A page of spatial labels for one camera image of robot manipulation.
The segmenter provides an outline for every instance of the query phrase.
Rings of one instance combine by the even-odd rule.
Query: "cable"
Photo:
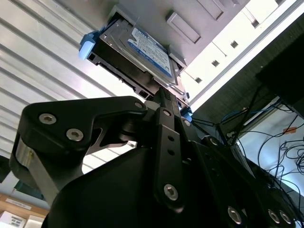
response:
[[[209,124],[212,124],[212,125],[215,125],[215,123],[213,122],[210,122],[210,121],[207,121],[207,120],[202,120],[202,119],[197,119],[197,118],[192,118],[194,121],[202,121],[202,122],[205,122],[205,123],[209,123]]]
[[[260,113],[260,112],[266,112],[266,111],[269,111],[269,110],[272,110],[272,109],[274,109],[275,107],[273,107],[273,106],[271,106],[271,107],[269,107],[269,108],[267,108],[267,109],[262,109],[262,110],[256,110],[256,111],[251,111],[250,113],[251,114],[253,114],[253,113]],[[233,112],[231,112],[231,113],[228,113],[228,114],[226,114],[223,118],[222,118],[222,120],[220,121],[220,123],[222,123],[222,122],[224,122],[229,116],[231,116],[232,114],[240,114],[240,113],[245,113],[245,111],[246,111],[247,109],[244,109],[243,111],[233,111]]]
[[[288,149],[284,152],[283,158],[282,158],[282,160],[281,160],[281,162],[280,162],[282,147],[283,147],[283,146],[286,146],[287,143],[294,143],[294,142],[303,142],[303,140],[291,140],[291,141],[286,141],[286,142],[284,142],[284,143],[282,143],[282,144],[280,145],[280,147],[279,147],[279,152],[278,152],[277,169],[276,169],[276,171],[275,171],[275,177],[277,176],[279,164],[281,164],[281,163],[283,162],[285,155],[288,153],[288,151],[290,151],[291,149],[293,149],[293,148],[295,148],[295,147],[298,147],[299,145],[298,145],[298,146],[292,146],[291,148],[288,148]]]
[[[282,108],[279,108],[279,107],[274,107],[274,108],[276,108],[278,110],[281,110],[283,112],[286,112],[286,113],[293,113],[293,110],[291,110],[291,109],[285,110],[285,109],[282,109]]]
[[[258,132],[258,131],[244,131],[244,132],[241,132],[241,133],[260,133],[260,134],[265,134],[265,135],[268,135],[268,136],[271,136],[271,137],[274,137],[274,135],[271,135],[271,134],[267,134],[267,133],[264,133],[264,132]]]
[[[282,179],[283,181],[287,181],[287,182],[289,182],[289,183],[291,183],[291,184],[293,184],[293,185],[295,185],[296,186],[296,188],[298,189],[298,191],[299,191],[299,210],[300,210],[300,206],[301,206],[301,191],[300,191],[300,188],[295,184],[295,183],[293,183],[293,182],[291,182],[291,181],[288,181],[288,180],[285,180],[285,179]]]
[[[255,100],[256,100],[256,98],[257,98],[257,94],[258,94],[258,92],[260,91],[261,88],[262,88],[262,86],[259,86],[259,87],[256,89],[256,92],[255,92],[255,94],[253,95],[253,98],[252,98],[252,100],[251,100],[251,102],[250,102],[250,104],[249,104],[249,107],[248,107],[248,109],[246,110],[246,113],[245,113],[245,115],[244,115],[242,121],[241,121],[240,124],[239,124],[239,128],[238,128],[238,130],[237,130],[237,132],[236,132],[236,134],[235,134],[235,136],[234,136],[234,138],[233,138],[233,140],[232,140],[232,142],[231,142],[231,145],[234,145],[234,143],[236,142],[236,140],[237,140],[237,138],[238,138],[238,136],[239,136],[239,133],[241,132],[242,127],[243,127],[243,125],[244,125],[244,123],[245,123],[245,121],[246,121],[246,119],[247,119],[249,113],[251,112],[251,109],[252,109],[254,103],[255,103]]]
[[[286,130],[283,132],[283,133],[279,133],[279,134],[276,134],[276,135],[273,135],[271,136],[269,139],[267,139],[265,142],[263,142],[263,144],[261,145],[258,153],[257,153],[257,163],[259,165],[259,167],[261,167],[261,164],[260,164],[260,154],[261,154],[261,151],[262,151],[262,148],[263,146],[269,141],[271,140],[272,138],[275,138],[275,137],[281,137],[282,135],[284,135],[286,132],[289,132],[289,131],[294,131],[295,129],[298,129],[300,127],[302,127],[304,125],[304,123],[302,125],[300,125],[299,127],[297,128],[293,128],[293,129],[290,129],[290,126],[294,123],[294,121],[296,120],[296,118],[298,117],[298,115],[292,120],[292,122],[289,124],[289,126],[286,128]]]

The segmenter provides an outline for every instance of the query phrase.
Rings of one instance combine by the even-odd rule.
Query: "blue label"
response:
[[[172,78],[172,75],[166,71],[163,67],[161,67],[157,62],[155,62],[153,59],[151,59],[149,56],[147,56],[145,53],[143,53],[137,46],[135,46],[133,43],[128,41],[129,45],[134,48],[139,54],[141,54],[143,57],[145,57],[150,63],[152,63],[154,66],[156,66],[160,71],[162,71],[166,76],[169,78]]]

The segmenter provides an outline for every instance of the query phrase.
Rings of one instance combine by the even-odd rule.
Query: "sticker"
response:
[[[149,62],[155,65],[166,76],[172,78],[170,60],[166,49],[148,34],[134,28],[132,35],[135,41],[128,39],[129,45]]]
[[[15,204],[15,205],[17,205],[17,206],[19,206],[19,207],[21,207],[21,208],[25,208],[25,209],[28,209],[28,210],[31,210],[31,209],[32,209],[32,207],[30,207],[30,206],[28,206],[28,205],[25,205],[25,204],[23,204],[23,203],[14,201],[14,200],[9,199],[9,198],[7,198],[5,201],[8,202],[8,203],[11,203],[11,204]]]

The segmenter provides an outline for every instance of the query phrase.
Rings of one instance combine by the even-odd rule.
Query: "bolt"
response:
[[[178,194],[176,188],[171,184],[166,184],[163,187],[163,191],[165,192],[165,195],[172,201],[177,200],[177,198],[179,197],[179,194]]]
[[[167,110],[164,110],[163,113],[167,116],[171,116],[171,114]]]
[[[287,224],[291,224],[290,218],[283,211],[280,211],[280,215]]]
[[[215,145],[215,146],[218,145],[218,143],[217,143],[214,139],[212,139],[212,138],[210,138],[210,142],[211,142],[213,145]]]
[[[76,141],[76,142],[79,142],[84,138],[84,134],[82,133],[82,131],[79,129],[75,129],[75,128],[69,129],[66,132],[66,136],[69,140]]]
[[[56,123],[56,117],[49,113],[43,113],[39,116],[40,122],[43,124],[54,124]]]
[[[191,126],[191,123],[190,123],[188,120],[184,120],[184,123],[185,123],[188,127]]]
[[[142,108],[142,107],[143,107],[142,104],[140,104],[140,103],[138,103],[138,102],[135,102],[135,106],[136,106],[136,107],[139,107],[139,108]]]
[[[277,217],[277,215],[276,215],[272,210],[268,209],[268,214],[269,214],[270,218],[271,218],[275,223],[277,223],[277,224],[280,223],[279,218]]]
[[[242,218],[239,215],[239,213],[233,208],[233,207],[228,207],[228,214],[229,217],[236,223],[236,224],[241,224],[242,223]]]

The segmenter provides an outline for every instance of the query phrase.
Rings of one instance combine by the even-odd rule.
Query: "box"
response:
[[[26,219],[17,215],[4,211],[0,214],[0,227],[1,228],[23,228]]]

